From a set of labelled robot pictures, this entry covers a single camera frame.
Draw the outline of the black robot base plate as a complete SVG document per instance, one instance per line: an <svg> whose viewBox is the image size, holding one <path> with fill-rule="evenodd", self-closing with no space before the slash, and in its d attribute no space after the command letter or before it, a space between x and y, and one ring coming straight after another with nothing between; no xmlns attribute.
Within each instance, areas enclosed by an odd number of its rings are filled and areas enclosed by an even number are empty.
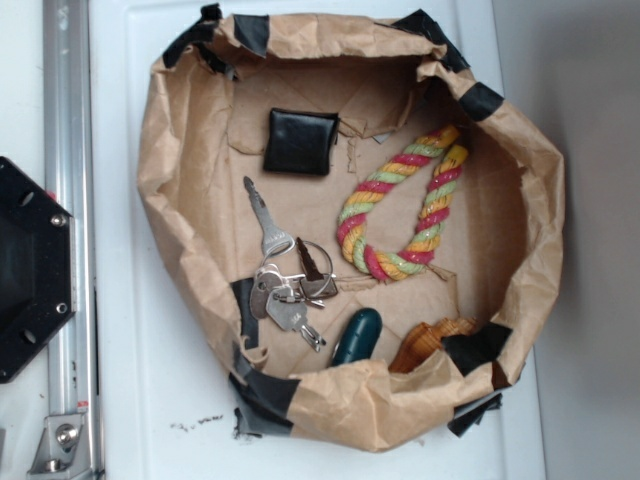
<svg viewBox="0 0 640 480"><path fill-rule="evenodd" d="M13 381L74 313L73 217L1 159L1 382Z"/></svg>

